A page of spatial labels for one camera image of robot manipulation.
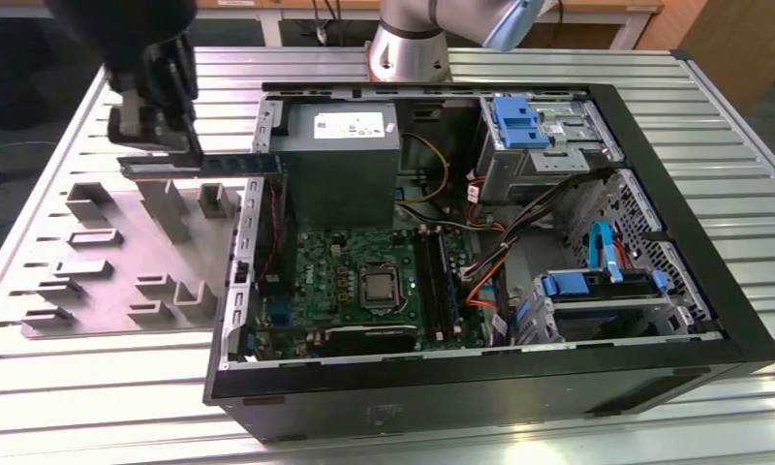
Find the slotted metal surface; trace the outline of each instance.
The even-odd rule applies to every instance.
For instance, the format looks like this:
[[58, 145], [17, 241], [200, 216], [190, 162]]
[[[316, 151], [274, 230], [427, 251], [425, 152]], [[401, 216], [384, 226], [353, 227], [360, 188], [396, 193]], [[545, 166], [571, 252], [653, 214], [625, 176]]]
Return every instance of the slotted metal surface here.
[[[699, 71], [663, 52], [455, 49], [451, 60], [456, 80], [616, 85], [775, 337], [775, 159]], [[352, 48], [205, 48], [197, 61], [210, 151], [250, 147], [260, 81], [365, 79]], [[45, 270], [22, 266], [35, 237], [73, 227], [63, 191], [129, 182], [103, 137], [114, 98], [97, 79], [0, 253], [0, 462], [775, 463], [775, 365], [635, 418], [266, 448], [201, 404], [208, 331], [25, 340], [7, 290]]]

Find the motherboard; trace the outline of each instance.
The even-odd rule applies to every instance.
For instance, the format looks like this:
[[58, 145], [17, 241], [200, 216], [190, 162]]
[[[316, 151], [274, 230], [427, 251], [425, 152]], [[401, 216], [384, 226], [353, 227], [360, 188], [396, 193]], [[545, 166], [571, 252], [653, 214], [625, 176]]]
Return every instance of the motherboard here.
[[301, 232], [294, 294], [265, 306], [268, 356], [483, 347], [481, 312], [456, 294], [468, 262], [460, 232]]

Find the cpu socket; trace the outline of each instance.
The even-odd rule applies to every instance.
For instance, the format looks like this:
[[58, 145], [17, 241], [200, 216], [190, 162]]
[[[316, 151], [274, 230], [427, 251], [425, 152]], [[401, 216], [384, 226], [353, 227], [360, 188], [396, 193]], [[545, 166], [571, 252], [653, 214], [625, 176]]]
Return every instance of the cpu socket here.
[[394, 266], [365, 268], [358, 274], [358, 302], [374, 315], [398, 309], [398, 276]]

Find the table leg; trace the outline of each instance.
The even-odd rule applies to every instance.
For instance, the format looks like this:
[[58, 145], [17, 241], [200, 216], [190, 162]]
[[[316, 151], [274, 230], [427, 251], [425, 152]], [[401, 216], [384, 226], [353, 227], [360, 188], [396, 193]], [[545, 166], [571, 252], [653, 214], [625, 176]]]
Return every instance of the table leg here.
[[643, 34], [643, 29], [645, 29], [645, 24], [651, 19], [649, 14], [636, 13], [628, 15], [627, 21], [620, 26], [617, 35], [615, 35], [615, 40], [611, 42], [612, 50], [631, 50], [636, 45], [636, 41]]
[[265, 47], [281, 47], [281, 29], [278, 28], [280, 19], [281, 12], [278, 10], [258, 10], [258, 21], [261, 22]]

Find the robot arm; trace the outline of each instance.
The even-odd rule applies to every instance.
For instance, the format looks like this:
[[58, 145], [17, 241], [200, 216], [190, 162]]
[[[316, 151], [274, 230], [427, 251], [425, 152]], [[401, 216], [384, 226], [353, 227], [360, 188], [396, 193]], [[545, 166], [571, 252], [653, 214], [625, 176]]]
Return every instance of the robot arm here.
[[[512, 48], [543, 4], [544, 0], [382, 0], [370, 75], [386, 81], [447, 79], [444, 31], [484, 47]], [[200, 167], [194, 55], [185, 37], [194, 0], [46, 0], [46, 5], [66, 32], [101, 56], [109, 85], [122, 97], [122, 106], [109, 114], [109, 140], [165, 151], [174, 167]]]
[[384, 81], [447, 80], [444, 31], [505, 51], [521, 42], [543, 7], [544, 0], [381, 0], [370, 76]]
[[198, 167], [192, 123], [194, 56], [185, 29], [194, 0], [46, 0], [54, 20], [101, 56], [122, 106], [110, 111], [113, 143], [169, 153], [176, 167]]

